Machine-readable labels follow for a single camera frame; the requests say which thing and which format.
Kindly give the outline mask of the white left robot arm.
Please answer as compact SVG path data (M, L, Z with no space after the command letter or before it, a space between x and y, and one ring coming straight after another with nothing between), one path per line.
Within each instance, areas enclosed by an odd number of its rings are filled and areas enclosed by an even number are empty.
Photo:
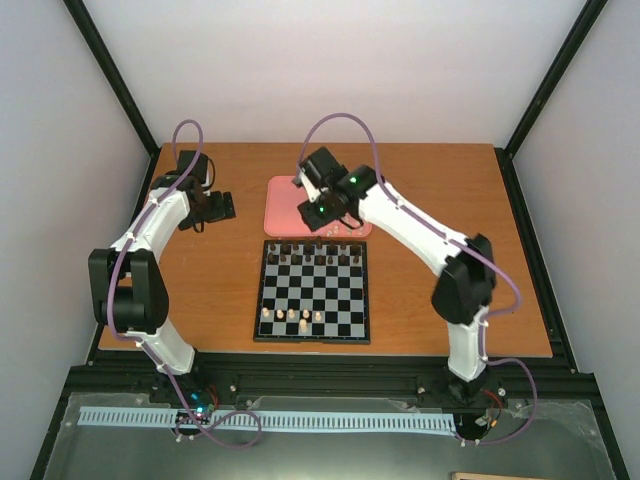
M228 193L212 191L213 161L199 151L177 154L174 170L157 177L125 233L88 258L96 321L119 340L132 340L161 373L175 375L172 388L186 402L201 400L208 378L193 368L196 350L169 319L169 294L159 260L175 231L204 231L225 218Z

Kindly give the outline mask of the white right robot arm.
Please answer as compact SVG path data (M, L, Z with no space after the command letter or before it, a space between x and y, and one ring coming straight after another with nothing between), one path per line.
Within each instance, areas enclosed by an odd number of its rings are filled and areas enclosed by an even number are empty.
M437 282L431 303L448 329L446 390L455 401L470 404L488 375L485 334L496 286L490 241L435 221L378 171L367 165L349 171L325 147L300 161L293 183L306 192L298 211L310 230L351 216L384 230L432 271Z

